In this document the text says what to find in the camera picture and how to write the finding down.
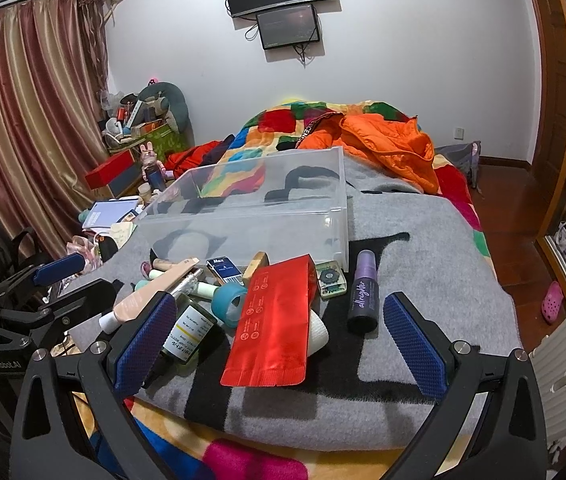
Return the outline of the colourful patchwork quilt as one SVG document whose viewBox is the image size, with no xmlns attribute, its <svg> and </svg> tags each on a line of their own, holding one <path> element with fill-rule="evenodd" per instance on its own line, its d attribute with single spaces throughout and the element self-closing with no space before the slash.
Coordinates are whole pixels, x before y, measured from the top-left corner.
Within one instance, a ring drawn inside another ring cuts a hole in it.
<svg viewBox="0 0 566 480">
<path fill-rule="evenodd" d="M 312 132 L 312 126 L 318 120 L 338 113 L 379 114 L 386 120 L 397 122 L 413 118 L 385 102 L 282 104 L 251 118 L 233 142 L 223 148 L 225 153 L 221 159 L 230 162 L 241 157 L 258 158 L 276 151 L 292 150 Z M 394 177 L 346 155 L 382 176 Z M 426 194 L 414 184 L 399 179 L 414 185 L 417 192 L 426 196 L 447 200 L 472 230 L 470 237 L 477 252 L 489 259 L 487 240 L 470 197 L 466 177 L 454 165 L 451 156 L 443 154 L 438 148 L 435 148 L 434 169 L 440 185 L 438 194 Z M 206 426 L 195 428 L 141 400 L 129 398 L 126 405 L 159 457 L 175 469 L 181 479 L 320 479 L 333 476 L 338 471 L 355 478 L 370 470 L 364 465 L 360 451 L 303 452 L 265 444 L 247 444 Z"/>
</svg>

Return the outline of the white bandage roll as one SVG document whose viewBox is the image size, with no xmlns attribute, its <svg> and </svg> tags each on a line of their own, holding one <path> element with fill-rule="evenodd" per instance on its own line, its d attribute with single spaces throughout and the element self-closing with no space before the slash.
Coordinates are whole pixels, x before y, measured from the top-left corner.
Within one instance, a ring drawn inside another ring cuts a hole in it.
<svg viewBox="0 0 566 480">
<path fill-rule="evenodd" d="M 315 310 L 310 310 L 309 316 L 309 332 L 307 356 L 313 356 L 315 353 L 324 348 L 329 342 L 330 336 L 320 315 Z"/>
</svg>

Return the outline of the beige tube red cap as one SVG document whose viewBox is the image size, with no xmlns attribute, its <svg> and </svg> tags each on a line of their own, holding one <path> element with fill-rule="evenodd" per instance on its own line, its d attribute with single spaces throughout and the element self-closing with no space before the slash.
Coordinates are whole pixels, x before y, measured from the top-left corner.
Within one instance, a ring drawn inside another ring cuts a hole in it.
<svg viewBox="0 0 566 480">
<path fill-rule="evenodd" d="M 180 262 L 172 262 L 165 259 L 156 258 L 152 261 L 152 268 L 161 272 L 166 272 L 174 266 L 180 266 Z"/>
</svg>

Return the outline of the small wall monitor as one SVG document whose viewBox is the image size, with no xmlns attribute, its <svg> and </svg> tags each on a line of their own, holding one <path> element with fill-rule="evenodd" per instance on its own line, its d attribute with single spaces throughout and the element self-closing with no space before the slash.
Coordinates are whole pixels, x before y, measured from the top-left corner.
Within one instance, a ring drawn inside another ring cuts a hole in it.
<svg viewBox="0 0 566 480">
<path fill-rule="evenodd" d="M 257 26 L 265 50 L 300 47 L 320 41 L 317 11 L 311 3 L 259 13 Z"/>
</svg>

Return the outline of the blue staples box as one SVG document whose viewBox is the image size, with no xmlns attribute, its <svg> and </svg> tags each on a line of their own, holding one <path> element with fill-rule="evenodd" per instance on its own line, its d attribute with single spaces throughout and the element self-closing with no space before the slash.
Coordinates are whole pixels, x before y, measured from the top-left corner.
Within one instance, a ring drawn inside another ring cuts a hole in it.
<svg viewBox="0 0 566 480">
<path fill-rule="evenodd" d="M 206 266 L 221 284 L 244 285 L 242 272 L 228 257 L 207 259 Z"/>
</svg>

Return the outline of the blue notebook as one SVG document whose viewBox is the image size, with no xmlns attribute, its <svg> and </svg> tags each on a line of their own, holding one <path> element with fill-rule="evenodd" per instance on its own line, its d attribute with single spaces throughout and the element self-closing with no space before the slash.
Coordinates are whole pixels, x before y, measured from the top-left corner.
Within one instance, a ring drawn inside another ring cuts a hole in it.
<svg viewBox="0 0 566 480">
<path fill-rule="evenodd" d="M 123 218 L 136 214 L 138 206 L 137 197 L 120 198 L 119 200 L 98 200 L 88 211 L 82 222 L 84 230 L 108 229 L 112 224 L 120 222 Z"/>
</svg>

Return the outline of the red box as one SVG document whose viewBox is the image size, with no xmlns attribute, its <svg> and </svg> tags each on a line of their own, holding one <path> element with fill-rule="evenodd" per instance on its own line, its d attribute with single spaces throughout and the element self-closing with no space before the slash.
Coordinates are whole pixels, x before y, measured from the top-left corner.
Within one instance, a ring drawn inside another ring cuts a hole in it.
<svg viewBox="0 0 566 480">
<path fill-rule="evenodd" d="M 97 168 L 92 169 L 85 175 L 88 188 L 95 190 L 103 188 L 125 170 L 134 164 L 134 156 L 129 150 L 119 152 L 102 162 Z"/>
</svg>

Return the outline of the teal tape roll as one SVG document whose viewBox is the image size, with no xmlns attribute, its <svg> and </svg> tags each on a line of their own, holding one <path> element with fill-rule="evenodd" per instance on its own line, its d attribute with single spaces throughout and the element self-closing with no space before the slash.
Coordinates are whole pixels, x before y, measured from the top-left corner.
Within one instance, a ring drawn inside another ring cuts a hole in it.
<svg viewBox="0 0 566 480">
<path fill-rule="evenodd" d="M 236 328 L 241 318 L 246 295 L 247 288 L 243 285 L 228 283 L 219 286 L 211 300 L 213 315 L 219 318 L 225 326 Z"/>
</svg>

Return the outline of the pink bunny toy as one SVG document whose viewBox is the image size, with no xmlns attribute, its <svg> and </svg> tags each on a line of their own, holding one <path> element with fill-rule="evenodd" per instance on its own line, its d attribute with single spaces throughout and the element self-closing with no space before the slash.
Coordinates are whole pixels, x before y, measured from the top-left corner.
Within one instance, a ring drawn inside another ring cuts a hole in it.
<svg viewBox="0 0 566 480">
<path fill-rule="evenodd" d="M 143 178 L 149 183 L 151 190 L 165 191 L 167 171 L 158 159 L 151 141 L 140 145 L 140 159 Z"/>
</svg>

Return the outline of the orange down jacket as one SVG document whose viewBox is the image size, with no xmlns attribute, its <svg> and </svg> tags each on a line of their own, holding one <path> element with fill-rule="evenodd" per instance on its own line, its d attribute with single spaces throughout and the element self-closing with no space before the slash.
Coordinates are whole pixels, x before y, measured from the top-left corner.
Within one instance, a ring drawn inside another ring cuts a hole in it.
<svg viewBox="0 0 566 480">
<path fill-rule="evenodd" d="M 397 122 L 379 114 L 332 114 L 318 120 L 297 148 L 323 150 L 334 146 L 426 194 L 439 193 L 434 143 L 415 117 Z"/>
</svg>

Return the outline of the dark green labelled bottle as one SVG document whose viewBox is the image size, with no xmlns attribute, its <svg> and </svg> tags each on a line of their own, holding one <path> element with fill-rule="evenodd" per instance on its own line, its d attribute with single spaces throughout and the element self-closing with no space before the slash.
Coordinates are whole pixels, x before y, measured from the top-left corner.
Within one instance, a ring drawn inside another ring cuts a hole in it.
<svg viewBox="0 0 566 480">
<path fill-rule="evenodd" d="M 189 362 L 216 318 L 187 295 L 177 299 L 177 319 L 163 344 L 163 350 L 178 362 Z"/>
</svg>

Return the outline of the striped pink gold curtain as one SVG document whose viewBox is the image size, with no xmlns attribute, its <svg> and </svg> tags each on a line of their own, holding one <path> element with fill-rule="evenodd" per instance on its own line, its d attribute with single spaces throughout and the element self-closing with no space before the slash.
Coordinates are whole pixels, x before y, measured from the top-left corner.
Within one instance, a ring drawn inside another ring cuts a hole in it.
<svg viewBox="0 0 566 480">
<path fill-rule="evenodd" d="M 24 0 L 0 9 L 0 223 L 31 226 L 54 258 L 93 201 L 108 157 L 104 0 Z"/>
</svg>

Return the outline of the pink croc shoe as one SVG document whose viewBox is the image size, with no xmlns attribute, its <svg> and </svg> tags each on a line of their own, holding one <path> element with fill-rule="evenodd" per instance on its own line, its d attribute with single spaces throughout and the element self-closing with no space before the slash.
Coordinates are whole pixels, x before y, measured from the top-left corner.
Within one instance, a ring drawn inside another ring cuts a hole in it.
<svg viewBox="0 0 566 480">
<path fill-rule="evenodd" d="M 557 321 L 563 300 L 564 294 L 560 283 L 558 281 L 552 281 L 552 283 L 548 285 L 548 290 L 541 302 L 541 314 L 545 322 L 552 325 Z"/>
</svg>

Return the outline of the pale green tube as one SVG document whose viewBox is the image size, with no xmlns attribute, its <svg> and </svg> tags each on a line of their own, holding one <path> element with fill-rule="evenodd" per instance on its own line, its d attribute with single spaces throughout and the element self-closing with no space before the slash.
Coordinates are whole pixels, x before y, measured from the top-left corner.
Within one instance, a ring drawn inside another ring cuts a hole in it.
<svg viewBox="0 0 566 480">
<path fill-rule="evenodd" d="M 155 278 L 159 278 L 163 274 L 164 274 L 163 271 L 151 270 L 149 271 L 149 274 L 147 274 L 147 277 L 149 278 L 150 281 L 152 281 L 155 280 Z M 217 289 L 218 289 L 217 285 L 209 284 L 206 282 L 198 282 L 196 285 L 193 285 L 191 287 L 190 292 L 192 295 L 198 298 L 212 300 L 213 294 L 216 292 Z"/>
</svg>

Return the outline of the wooden door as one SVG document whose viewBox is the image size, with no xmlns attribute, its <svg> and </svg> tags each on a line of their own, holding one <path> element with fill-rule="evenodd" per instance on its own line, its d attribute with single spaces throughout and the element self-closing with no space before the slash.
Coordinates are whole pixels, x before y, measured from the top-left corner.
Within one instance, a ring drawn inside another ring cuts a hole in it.
<svg viewBox="0 0 566 480">
<path fill-rule="evenodd" d="M 566 0 L 532 0 L 541 59 L 541 104 L 532 175 L 548 199 L 538 237 L 554 232 L 566 193 Z"/>
</svg>

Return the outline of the beige cosmetic tube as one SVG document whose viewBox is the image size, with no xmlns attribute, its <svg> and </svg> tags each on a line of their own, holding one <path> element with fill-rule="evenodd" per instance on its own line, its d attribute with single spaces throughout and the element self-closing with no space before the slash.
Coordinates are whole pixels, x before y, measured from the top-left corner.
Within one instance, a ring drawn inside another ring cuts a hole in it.
<svg viewBox="0 0 566 480">
<path fill-rule="evenodd" d="M 112 334 L 120 325 L 134 320 L 157 292 L 169 292 L 178 285 L 199 263 L 198 258 L 187 258 L 172 263 L 166 271 L 149 284 L 124 298 L 111 312 L 99 318 L 103 333 Z"/>
</svg>

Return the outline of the red garment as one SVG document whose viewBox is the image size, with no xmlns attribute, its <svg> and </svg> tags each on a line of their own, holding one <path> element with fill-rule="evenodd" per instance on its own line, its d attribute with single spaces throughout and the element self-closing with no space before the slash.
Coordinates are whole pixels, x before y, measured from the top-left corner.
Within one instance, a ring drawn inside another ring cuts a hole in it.
<svg viewBox="0 0 566 480">
<path fill-rule="evenodd" d="M 187 170 L 201 166 L 204 157 L 219 144 L 219 141 L 210 141 L 183 152 L 169 154 L 166 156 L 164 167 L 171 174 L 172 179 L 177 179 Z"/>
</svg>

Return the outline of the red foil pouch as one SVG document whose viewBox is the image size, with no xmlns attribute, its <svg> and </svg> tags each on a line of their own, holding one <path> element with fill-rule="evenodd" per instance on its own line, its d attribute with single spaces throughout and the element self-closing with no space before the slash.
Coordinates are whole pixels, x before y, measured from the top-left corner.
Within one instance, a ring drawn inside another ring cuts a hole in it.
<svg viewBox="0 0 566 480">
<path fill-rule="evenodd" d="M 266 388 L 306 378 L 315 263 L 302 255 L 257 269 L 220 378 L 225 387 Z"/>
</svg>

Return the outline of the small clear case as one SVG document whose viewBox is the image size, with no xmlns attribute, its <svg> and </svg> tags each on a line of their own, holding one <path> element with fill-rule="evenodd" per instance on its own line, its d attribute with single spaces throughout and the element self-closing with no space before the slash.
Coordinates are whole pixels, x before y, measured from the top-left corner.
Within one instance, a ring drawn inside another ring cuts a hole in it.
<svg viewBox="0 0 566 480">
<path fill-rule="evenodd" d="M 323 300 L 343 296 L 347 292 L 347 281 L 337 261 L 326 261 L 315 266 L 320 296 Z"/>
</svg>

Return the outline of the green cardboard box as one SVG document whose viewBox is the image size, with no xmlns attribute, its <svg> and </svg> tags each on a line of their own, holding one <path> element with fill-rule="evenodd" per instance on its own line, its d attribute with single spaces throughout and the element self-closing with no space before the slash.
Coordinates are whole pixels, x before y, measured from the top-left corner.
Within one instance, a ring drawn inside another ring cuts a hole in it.
<svg viewBox="0 0 566 480">
<path fill-rule="evenodd" d="M 103 140 L 108 144 L 106 147 L 108 154 L 114 155 L 131 150 L 137 157 L 140 156 L 140 145 L 151 142 L 157 158 L 162 162 L 168 155 L 181 153 L 190 148 L 187 136 L 183 132 L 173 130 L 167 122 L 141 125 L 139 128 L 134 128 L 130 136 L 122 136 L 120 139 L 105 134 Z"/>
</svg>

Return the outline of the white pen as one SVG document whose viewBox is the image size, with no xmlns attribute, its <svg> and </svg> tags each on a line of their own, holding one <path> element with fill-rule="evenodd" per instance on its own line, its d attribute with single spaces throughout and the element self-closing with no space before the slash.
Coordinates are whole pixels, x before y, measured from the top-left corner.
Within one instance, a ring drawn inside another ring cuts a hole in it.
<svg viewBox="0 0 566 480">
<path fill-rule="evenodd" d="M 191 294 L 191 292 L 196 289 L 199 279 L 202 278 L 203 275 L 203 269 L 196 269 L 194 272 L 187 274 L 187 276 L 172 289 L 170 295 L 178 298 L 182 294 Z"/>
</svg>

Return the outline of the grey neck pillow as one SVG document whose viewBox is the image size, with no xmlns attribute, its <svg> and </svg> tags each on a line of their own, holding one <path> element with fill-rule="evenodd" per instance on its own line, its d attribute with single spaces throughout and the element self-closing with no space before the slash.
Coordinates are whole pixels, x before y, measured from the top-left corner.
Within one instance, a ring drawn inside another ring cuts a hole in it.
<svg viewBox="0 0 566 480">
<path fill-rule="evenodd" d="M 187 103 L 176 84 L 170 82 L 149 84 L 140 91 L 138 98 L 152 108 L 156 116 L 163 117 L 173 131 L 184 133 L 190 126 Z"/>
</svg>

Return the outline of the purple spray bottle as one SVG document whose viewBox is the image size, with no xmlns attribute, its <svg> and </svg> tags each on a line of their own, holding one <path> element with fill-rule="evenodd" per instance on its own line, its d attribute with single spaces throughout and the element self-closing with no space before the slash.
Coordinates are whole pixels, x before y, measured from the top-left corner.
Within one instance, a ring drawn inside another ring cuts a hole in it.
<svg viewBox="0 0 566 480">
<path fill-rule="evenodd" d="M 349 332 L 365 335 L 379 325 L 379 283 L 374 252 L 363 249 L 357 255 L 357 265 L 347 314 Z"/>
</svg>

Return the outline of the clear plastic storage bin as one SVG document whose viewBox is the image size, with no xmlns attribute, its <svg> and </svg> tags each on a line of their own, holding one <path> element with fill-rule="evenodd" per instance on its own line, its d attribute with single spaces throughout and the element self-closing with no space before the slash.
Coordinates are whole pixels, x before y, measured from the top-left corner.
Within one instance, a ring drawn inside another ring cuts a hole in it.
<svg viewBox="0 0 566 480">
<path fill-rule="evenodd" d="M 290 150 L 187 170 L 143 211 L 134 234 L 157 257 L 227 257 L 246 266 L 309 255 L 349 260 L 341 148 Z"/>
</svg>

